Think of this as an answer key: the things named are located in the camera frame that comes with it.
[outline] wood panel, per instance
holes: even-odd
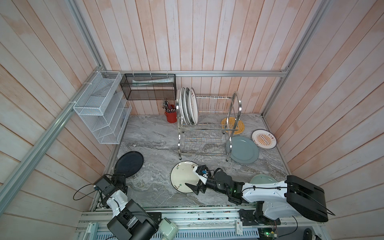
[[[384,235],[383,56],[384,2],[333,2],[266,115],[292,173],[324,189],[332,239]]]
[[[96,60],[64,1],[1,1],[0,27],[4,184],[94,70]],[[30,238],[32,233],[34,238],[70,239],[81,211],[89,209],[93,194],[85,194],[93,188],[81,189],[76,198],[85,197],[79,201],[72,196],[100,177],[110,153],[74,116],[0,217],[3,238]]]
[[[271,70],[285,68],[320,0],[126,0],[125,7],[122,0],[77,2],[110,70]],[[130,68],[116,64],[118,54],[128,55]],[[261,113],[278,80],[186,77],[181,86],[197,94],[238,91],[244,112]],[[133,104],[137,114],[163,111],[156,101]]]

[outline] blue-gray plate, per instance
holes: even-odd
[[[231,159],[241,164],[250,164],[259,158],[259,148],[249,138],[243,136],[232,137]]]

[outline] black mesh basket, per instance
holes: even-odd
[[[159,79],[173,81],[148,83],[149,80]],[[126,73],[121,79],[120,86],[127,100],[176,100],[175,74]]]

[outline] dish rack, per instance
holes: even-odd
[[[232,136],[237,128],[242,104],[237,92],[228,96],[196,96],[199,120],[198,124],[188,125],[180,113],[182,107],[179,97],[176,98],[177,128],[179,134],[178,153],[182,154],[226,156],[229,160],[232,152]],[[228,123],[230,117],[235,118],[233,125]]]
[[[101,144],[119,144],[132,106],[116,92],[120,72],[99,71],[73,109]]]

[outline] yellow woven coaster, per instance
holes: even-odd
[[[227,118],[224,118],[221,121],[222,128],[224,128],[226,123],[227,123]],[[235,124],[235,118],[234,117],[229,117],[228,124],[233,126]],[[241,120],[239,120],[239,122],[237,124],[237,127],[236,127],[236,131],[233,134],[240,134],[240,133],[242,133],[244,131],[244,128],[245,128],[244,123]]]

